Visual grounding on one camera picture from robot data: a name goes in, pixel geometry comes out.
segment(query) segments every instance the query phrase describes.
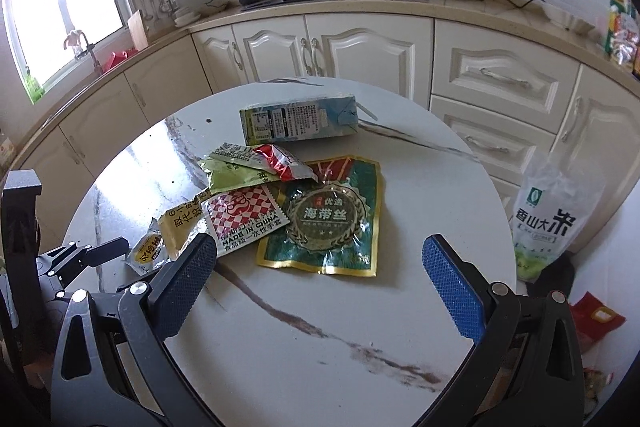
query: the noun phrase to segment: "seaweed package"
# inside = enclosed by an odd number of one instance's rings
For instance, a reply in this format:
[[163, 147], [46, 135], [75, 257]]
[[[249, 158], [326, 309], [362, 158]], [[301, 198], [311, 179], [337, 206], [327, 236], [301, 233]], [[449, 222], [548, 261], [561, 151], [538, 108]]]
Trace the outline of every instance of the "seaweed package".
[[283, 185], [278, 204], [289, 224], [260, 241], [257, 263], [375, 277], [382, 206], [380, 165], [357, 156], [308, 165], [319, 182]]

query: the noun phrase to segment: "metal screw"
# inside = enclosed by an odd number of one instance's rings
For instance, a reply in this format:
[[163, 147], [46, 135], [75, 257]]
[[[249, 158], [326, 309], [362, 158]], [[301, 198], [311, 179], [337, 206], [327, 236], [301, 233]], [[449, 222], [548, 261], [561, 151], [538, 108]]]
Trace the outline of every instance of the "metal screw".
[[133, 295], [141, 295], [146, 292], [146, 283], [143, 282], [134, 282], [130, 287], [129, 291], [133, 293]]
[[74, 291], [74, 294], [71, 295], [71, 299], [73, 300], [73, 302], [82, 302], [84, 299], [86, 299], [86, 290]]
[[562, 292], [559, 291], [555, 291], [553, 293], [551, 293], [551, 298], [556, 301], [558, 304], [562, 304], [564, 303], [564, 301], [566, 301], [566, 298], [564, 297], [564, 294]]
[[496, 295], [501, 295], [501, 296], [505, 296], [507, 295], [507, 293], [509, 293], [509, 289], [507, 288], [506, 284], [501, 282], [494, 283], [491, 286], [491, 291], [494, 292]]

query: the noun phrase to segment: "cabinet handle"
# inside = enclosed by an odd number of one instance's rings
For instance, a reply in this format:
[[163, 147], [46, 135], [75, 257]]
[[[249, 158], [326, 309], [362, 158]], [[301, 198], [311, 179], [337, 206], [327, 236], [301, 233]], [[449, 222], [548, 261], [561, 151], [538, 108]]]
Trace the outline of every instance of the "cabinet handle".
[[131, 83], [131, 89], [133, 90], [133, 95], [138, 99], [138, 101], [140, 102], [140, 105], [142, 107], [146, 107], [146, 102], [145, 99], [142, 98], [142, 94], [140, 93], [140, 88], [138, 88], [138, 84], [136, 84], [135, 82]]
[[314, 67], [316, 68], [316, 73], [318, 73], [319, 76], [324, 76], [322, 68], [318, 66], [318, 56], [316, 55], [319, 46], [320, 42], [318, 41], [318, 39], [316, 39], [315, 37], [311, 39], [311, 60], [314, 64]]
[[80, 165], [82, 163], [80, 161], [80, 158], [78, 158], [76, 151], [74, 151], [73, 147], [69, 145], [69, 142], [64, 142], [62, 144], [62, 147], [66, 149], [66, 152], [68, 153], [69, 156], [71, 156], [71, 159], [76, 163], [76, 165]]
[[308, 74], [308, 76], [313, 76], [314, 75], [314, 70], [311, 69], [311, 66], [309, 66], [306, 63], [306, 55], [305, 55], [306, 49], [307, 49], [307, 42], [306, 42], [306, 39], [304, 37], [302, 37], [300, 39], [300, 51], [302, 52], [302, 64], [305, 67], [306, 74]]
[[80, 149], [78, 142], [76, 141], [76, 139], [72, 134], [69, 135], [69, 143], [71, 144], [71, 147], [74, 148], [74, 151], [78, 153], [78, 156], [80, 156], [83, 160], [86, 160], [86, 156], [82, 152], [82, 149]]
[[465, 142], [475, 145], [476, 147], [489, 152], [499, 152], [501, 154], [510, 154], [511, 151], [507, 147], [494, 147], [493, 145], [487, 145], [479, 140], [476, 140], [473, 136], [465, 136]]
[[238, 45], [235, 42], [231, 43], [231, 53], [234, 56], [234, 62], [236, 63], [236, 66], [238, 66], [238, 69], [240, 71], [244, 70], [242, 66], [242, 55], [240, 55], [240, 51], [238, 50]]
[[571, 127], [566, 130], [566, 132], [562, 135], [561, 140], [562, 143], [566, 143], [569, 140], [569, 137], [573, 134], [575, 130], [575, 126], [578, 123], [578, 118], [580, 118], [580, 114], [582, 113], [582, 97], [578, 96], [575, 99], [575, 110], [574, 110], [574, 121], [571, 124]]
[[510, 78], [508, 76], [504, 76], [503, 74], [494, 73], [493, 71], [490, 71], [487, 68], [481, 68], [480, 73], [484, 74], [484, 76], [488, 76], [495, 80], [499, 80], [500, 82], [504, 82], [505, 84], [511, 84], [512, 86], [520, 86], [522, 89], [531, 89], [531, 83], [527, 82], [526, 80], [519, 80], [518, 78]]

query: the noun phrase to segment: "green food package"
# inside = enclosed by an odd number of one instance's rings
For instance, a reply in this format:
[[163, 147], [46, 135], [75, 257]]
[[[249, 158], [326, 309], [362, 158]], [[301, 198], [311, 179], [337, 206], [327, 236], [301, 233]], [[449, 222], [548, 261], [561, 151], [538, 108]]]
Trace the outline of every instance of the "green food package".
[[228, 163], [216, 158], [203, 158], [198, 161], [198, 165], [207, 173], [207, 178], [209, 179], [209, 188], [205, 190], [206, 194], [199, 197], [200, 201], [220, 194], [220, 192], [228, 192], [236, 188], [254, 187], [255, 185], [280, 180], [277, 174]]
[[290, 223], [260, 241], [257, 263], [375, 277], [382, 206], [380, 165], [357, 156], [307, 164], [320, 182], [283, 185], [278, 204]]

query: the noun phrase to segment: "red checkered pattern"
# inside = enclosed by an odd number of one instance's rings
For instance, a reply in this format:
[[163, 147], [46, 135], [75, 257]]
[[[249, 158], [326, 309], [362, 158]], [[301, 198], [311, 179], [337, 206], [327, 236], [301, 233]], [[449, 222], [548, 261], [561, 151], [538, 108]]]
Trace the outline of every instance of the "red checkered pattern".
[[274, 206], [264, 188], [257, 186], [220, 194], [207, 203], [207, 210], [216, 235], [222, 237], [260, 214], [273, 211]]

